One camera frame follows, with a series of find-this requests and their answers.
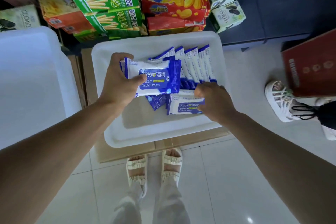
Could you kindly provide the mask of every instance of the black drawstring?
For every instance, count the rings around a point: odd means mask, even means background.
[[[300,104],[301,105],[294,105],[292,107],[292,110],[312,112],[312,114],[298,114],[298,115],[292,115],[292,116],[299,117],[301,120],[311,120],[316,117],[316,111],[319,109],[318,106],[310,106],[310,105],[306,105],[305,103],[300,103]]]

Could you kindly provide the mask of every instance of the person's right hand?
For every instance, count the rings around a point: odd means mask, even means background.
[[[199,105],[197,109],[221,125],[225,125],[226,121],[238,113],[229,93],[223,86],[218,86],[214,82],[198,84],[194,95],[205,98],[205,104]]]

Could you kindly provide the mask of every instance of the row of wipes packets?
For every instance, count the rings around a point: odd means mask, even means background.
[[[127,79],[146,74],[135,97],[146,96],[152,108],[166,106],[167,115],[198,114],[204,98],[194,96],[199,83],[216,82],[210,60],[210,46],[184,50],[183,46],[171,47],[146,61],[125,58],[120,68]]]

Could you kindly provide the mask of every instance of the forearm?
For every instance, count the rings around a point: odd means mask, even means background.
[[[118,107],[98,101],[1,150],[0,222],[35,223],[98,136],[118,115]]]
[[[245,114],[226,126],[251,155],[270,185],[304,224],[334,223],[336,167],[276,135]]]

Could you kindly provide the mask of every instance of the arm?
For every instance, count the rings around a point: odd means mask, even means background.
[[[223,86],[204,83],[195,95],[205,98],[199,109],[241,142],[300,223],[335,223],[336,166],[237,112]]]
[[[124,57],[133,58],[112,55],[94,104],[0,151],[0,223],[35,223],[99,135],[132,101],[146,76],[126,79],[119,66]]]

